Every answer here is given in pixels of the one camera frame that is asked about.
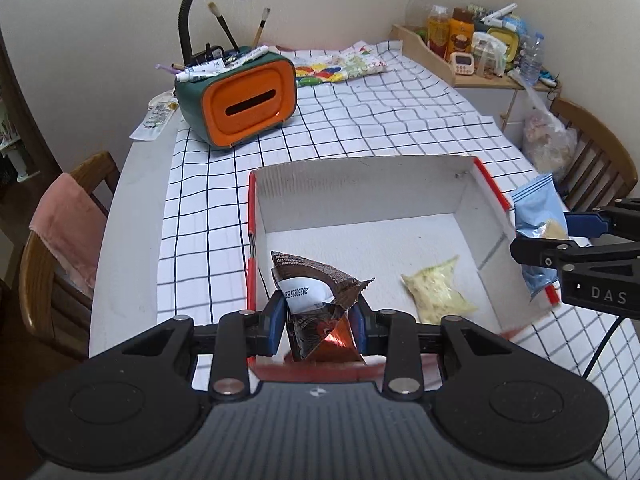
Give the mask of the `blue snack bag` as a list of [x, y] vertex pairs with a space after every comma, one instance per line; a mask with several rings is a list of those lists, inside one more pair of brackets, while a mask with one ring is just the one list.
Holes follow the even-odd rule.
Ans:
[[[567, 240], [565, 206], [555, 191], [553, 174], [540, 174], [512, 193], [515, 231], [518, 235], [546, 240]], [[522, 265], [524, 282], [534, 298], [558, 279], [555, 270]]]

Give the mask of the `pale yellow snack bag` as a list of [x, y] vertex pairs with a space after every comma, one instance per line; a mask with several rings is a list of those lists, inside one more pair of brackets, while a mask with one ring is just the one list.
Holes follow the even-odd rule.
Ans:
[[445, 316], [465, 316], [477, 310], [472, 302], [452, 287], [458, 260], [459, 257], [454, 256], [415, 274], [401, 275], [422, 324], [436, 325]]

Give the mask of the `brown orange snack bag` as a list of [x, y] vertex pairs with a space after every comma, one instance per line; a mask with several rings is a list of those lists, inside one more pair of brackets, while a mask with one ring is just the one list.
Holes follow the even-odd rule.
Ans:
[[349, 311], [368, 280], [298, 255], [273, 252], [272, 277], [286, 303], [286, 330], [295, 362], [360, 363]]

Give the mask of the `right wooden chair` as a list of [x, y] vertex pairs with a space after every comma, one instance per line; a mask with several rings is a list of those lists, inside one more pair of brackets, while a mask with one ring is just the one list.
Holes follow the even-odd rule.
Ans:
[[577, 133], [574, 159], [556, 189], [571, 211], [610, 206], [638, 183], [638, 171], [622, 142], [599, 118], [567, 99], [555, 98], [552, 114]]

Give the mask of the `wooden chair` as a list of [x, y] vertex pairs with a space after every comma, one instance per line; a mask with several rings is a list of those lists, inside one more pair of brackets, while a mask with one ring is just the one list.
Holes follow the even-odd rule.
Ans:
[[[112, 155], [99, 152], [70, 174], [108, 216], [94, 191], [104, 184], [114, 192], [119, 170]], [[88, 358], [92, 297], [83, 294], [31, 230], [18, 274], [18, 298], [26, 330], [54, 350], [82, 361]]]
[[574, 159], [556, 189], [571, 211], [610, 206], [638, 183], [638, 171], [622, 142], [599, 118], [567, 99], [555, 98], [552, 114], [577, 133]]

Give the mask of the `white checked tablecloth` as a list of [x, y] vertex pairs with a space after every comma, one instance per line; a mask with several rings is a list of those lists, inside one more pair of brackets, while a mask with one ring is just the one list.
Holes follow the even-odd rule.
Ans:
[[373, 309], [416, 310], [404, 277], [454, 260], [472, 320], [574, 372], [610, 408], [597, 464], [639, 474], [639, 339], [631, 322], [532, 295], [511, 259], [511, 194], [535, 169], [453, 88], [374, 47], [386, 71], [297, 93], [282, 126], [230, 151], [182, 117], [174, 135], [157, 267], [157, 319], [200, 324], [260, 308], [271, 253], [329, 263], [367, 283]]

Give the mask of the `clear plastic bag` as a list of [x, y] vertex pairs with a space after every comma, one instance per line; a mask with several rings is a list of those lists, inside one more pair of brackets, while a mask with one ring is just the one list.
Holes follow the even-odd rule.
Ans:
[[519, 70], [511, 70], [509, 77], [523, 87], [532, 107], [525, 119], [523, 153], [540, 174], [552, 174], [555, 182], [559, 182], [574, 160], [577, 131], [565, 127], [559, 118], [550, 112]]

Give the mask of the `red cardboard box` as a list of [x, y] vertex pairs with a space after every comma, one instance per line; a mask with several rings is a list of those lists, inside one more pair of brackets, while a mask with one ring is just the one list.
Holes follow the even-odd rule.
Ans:
[[382, 156], [287, 162], [248, 179], [247, 304], [276, 289], [273, 252], [299, 255], [368, 280], [374, 310], [413, 313], [401, 281], [454, 256], [452, 286], [471, 320], [512, 338], [555, 308], [553, 286], [532, 298], [512, 259], [514, 215], [483, 163], [471, 156]]

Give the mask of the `left wooden chair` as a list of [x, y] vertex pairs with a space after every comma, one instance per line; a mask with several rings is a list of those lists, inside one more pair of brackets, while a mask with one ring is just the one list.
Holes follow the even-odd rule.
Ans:
[[[70, 174], [108, 216], [94, 191], [104, 184], [114, 192], [119, 170], [112, 155], [99, 152]], [[26, 330], [54, 350], [82, 361], [88, 358], [92, 297], [83, 294], [31, 230], [18, 274], [18, 298]]]

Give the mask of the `clear water bottle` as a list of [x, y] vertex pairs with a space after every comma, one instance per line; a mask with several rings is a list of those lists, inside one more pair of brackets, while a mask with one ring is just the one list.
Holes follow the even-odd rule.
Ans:
[[535, 32], [523, 44], [520, 73], [526, 84], [533, 87], [539, 79], [544, 64], [544, 35]]

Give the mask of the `pink towel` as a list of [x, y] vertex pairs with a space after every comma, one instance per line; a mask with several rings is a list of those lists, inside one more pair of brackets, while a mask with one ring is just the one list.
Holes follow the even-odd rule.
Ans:
[[72, 283], [92, 297], [107, 216], [70, 175], [61, 174], [40, 198], [29, 229]]

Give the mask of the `orange green tissue box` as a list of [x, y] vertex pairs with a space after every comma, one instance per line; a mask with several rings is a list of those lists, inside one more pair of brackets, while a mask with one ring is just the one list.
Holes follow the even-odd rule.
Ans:
[[290, 119], [297, 104], [295, 67], [267, 51], [227, 73], [178, 80], [175, 94], [192, 132], [212, 148], [230, 150]]

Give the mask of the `white paper packet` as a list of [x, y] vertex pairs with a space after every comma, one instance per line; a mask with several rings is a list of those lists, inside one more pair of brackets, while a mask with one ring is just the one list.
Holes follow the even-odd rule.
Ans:
[[140, 125], [130, 134], [129, 139], [136, 142], [155, 141], [178, 110], [179, 104], [172, 90], [163, 92], [148, 104], [148, 110]]

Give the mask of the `orange juice bottle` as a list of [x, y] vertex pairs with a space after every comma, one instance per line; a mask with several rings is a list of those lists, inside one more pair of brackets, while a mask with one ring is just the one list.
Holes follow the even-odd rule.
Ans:
[[440, 58], [446, 58], [449, 36], [449, 11], [446, 6], [434, 4], [427, 18], [427, 45]]

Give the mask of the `calligraphy brush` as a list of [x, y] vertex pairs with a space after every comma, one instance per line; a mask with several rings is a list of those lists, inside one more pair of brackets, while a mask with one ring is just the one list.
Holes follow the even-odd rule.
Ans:
[[264, 31], [266, 21], [269, 18], [271, 9], [266, 6], [264, 10], [262, 10], [262, 17], [260, 18], [258, 27], [256, 29], [253, 41], [252, 41], [252, 50], [258, 47], [260, 38], [262, 38], [262, 32]]
[[218, 24], [220, 25], [220, 27], [224, 31], [224, 34], [227, 36], [228, 40], [230, 41], [230, 44], [231, 44], [231, 47], [233, 48], [233, 50], [235, 50], [235, 52], [239, 52], [240, 47], [239, 47], [238, 43], [235, 41], [235, 38], [232, 35], [232, 32], [231, 32], [231, 30], [229, 28], [229, 25], [228, 25], [226, 19], [224, 18], [224, 14], [222, 14], [221, 10], [218, 8], [216, 3], [214, 3], [213, 1], [209, 1], [209, 3], [207, 3], [207, 7], [208, 7], [209, 12], [211, 14], [213, 14], [213, 16], [216, 18]]

